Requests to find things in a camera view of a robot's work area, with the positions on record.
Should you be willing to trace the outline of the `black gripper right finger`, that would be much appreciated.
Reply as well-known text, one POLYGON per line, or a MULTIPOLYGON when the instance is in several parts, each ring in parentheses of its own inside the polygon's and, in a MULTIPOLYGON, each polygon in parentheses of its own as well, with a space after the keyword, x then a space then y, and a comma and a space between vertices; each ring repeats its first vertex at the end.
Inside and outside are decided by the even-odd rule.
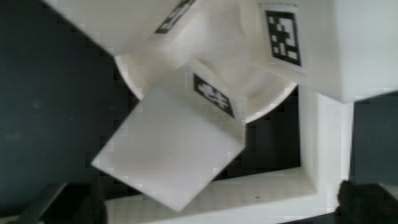
POLYGON ((338 216, 351 224, 398 224, 398 185, 344 181, 338 216))

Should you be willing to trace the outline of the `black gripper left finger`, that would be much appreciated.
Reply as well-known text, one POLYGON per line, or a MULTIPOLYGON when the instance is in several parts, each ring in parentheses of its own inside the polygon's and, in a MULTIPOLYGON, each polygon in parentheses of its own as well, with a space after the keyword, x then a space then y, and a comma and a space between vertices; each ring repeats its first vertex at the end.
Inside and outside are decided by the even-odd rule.
POLYGON ((102 183, 52 185, 11 224, 109 224, 102 183))

